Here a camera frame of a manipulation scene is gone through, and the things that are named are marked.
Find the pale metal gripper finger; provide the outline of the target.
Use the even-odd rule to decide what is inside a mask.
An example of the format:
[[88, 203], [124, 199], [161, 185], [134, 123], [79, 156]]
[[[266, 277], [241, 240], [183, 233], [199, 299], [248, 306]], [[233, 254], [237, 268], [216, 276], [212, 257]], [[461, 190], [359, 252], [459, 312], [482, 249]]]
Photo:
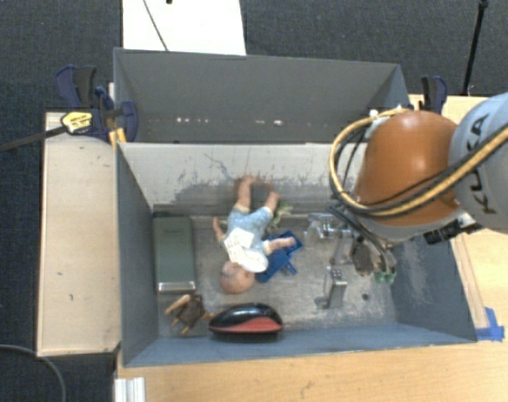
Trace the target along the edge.
[[348, 281], [341, 267], [328, 266], [323, 282], [323, 295], [315, 299], [320, 309], [335, 309], [343, 305]]
[[350, 264], [353, 232], [347, 224], [328, 213], [307, 214], [306, 246], [315, 248], [320, 243], [333, 241], [334, 251], [330, 259], [332, 265]]

